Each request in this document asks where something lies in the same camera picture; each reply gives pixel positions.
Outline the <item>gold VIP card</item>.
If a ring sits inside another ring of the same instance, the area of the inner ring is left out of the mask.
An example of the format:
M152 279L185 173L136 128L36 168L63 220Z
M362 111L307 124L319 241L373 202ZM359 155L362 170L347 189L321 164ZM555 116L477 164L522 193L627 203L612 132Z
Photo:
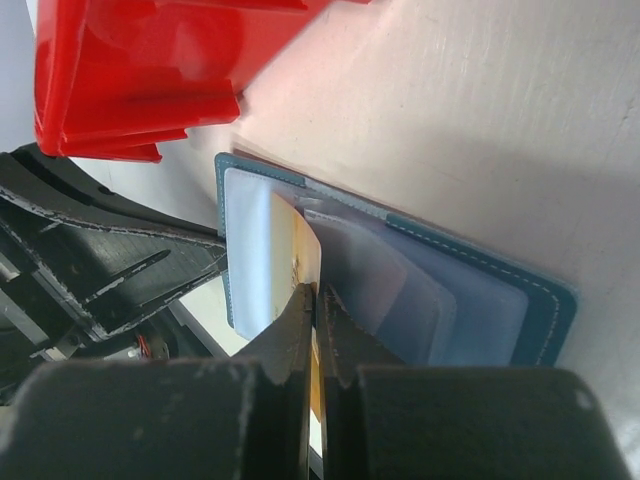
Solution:
M299 284L308 284L318 295L321 245L304 216L288 201L270 197L271 317L275 320Z

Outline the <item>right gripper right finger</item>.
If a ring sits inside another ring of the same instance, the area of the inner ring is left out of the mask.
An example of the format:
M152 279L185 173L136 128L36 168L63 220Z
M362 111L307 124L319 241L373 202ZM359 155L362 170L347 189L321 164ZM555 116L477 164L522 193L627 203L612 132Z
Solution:
M328 479L626 479L596 397L557 368L417 367L317 300Z

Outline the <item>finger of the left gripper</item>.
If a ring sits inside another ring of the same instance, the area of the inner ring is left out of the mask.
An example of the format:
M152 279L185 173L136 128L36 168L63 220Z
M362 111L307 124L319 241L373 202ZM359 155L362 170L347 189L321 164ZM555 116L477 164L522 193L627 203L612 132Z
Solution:
M1 155L1 317L36 345L131 330L227 269L212 229L126 199L66 157Z

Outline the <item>blue leather card holder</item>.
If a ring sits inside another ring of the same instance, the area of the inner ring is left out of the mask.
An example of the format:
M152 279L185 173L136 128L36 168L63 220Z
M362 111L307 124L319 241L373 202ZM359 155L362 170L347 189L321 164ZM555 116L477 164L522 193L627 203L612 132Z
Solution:
M214 160L230 326L253 339L277 317L270 221L284 200L313 228L321 279L404 362L551 366L577 311L564 285L372 201L256 159Z

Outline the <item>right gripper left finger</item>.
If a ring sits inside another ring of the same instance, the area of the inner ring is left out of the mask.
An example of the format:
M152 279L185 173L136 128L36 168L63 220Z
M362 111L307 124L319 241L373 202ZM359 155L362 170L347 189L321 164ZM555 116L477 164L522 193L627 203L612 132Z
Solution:
M315 293L227 359L36 369L1 428L5 479L305 479Z

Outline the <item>red plastic bin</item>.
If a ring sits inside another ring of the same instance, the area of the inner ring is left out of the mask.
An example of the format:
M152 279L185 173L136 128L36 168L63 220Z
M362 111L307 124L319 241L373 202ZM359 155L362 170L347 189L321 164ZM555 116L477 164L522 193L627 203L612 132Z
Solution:
M323 1L41 1L34 128L49 156L156 163L235 121L254 77Z

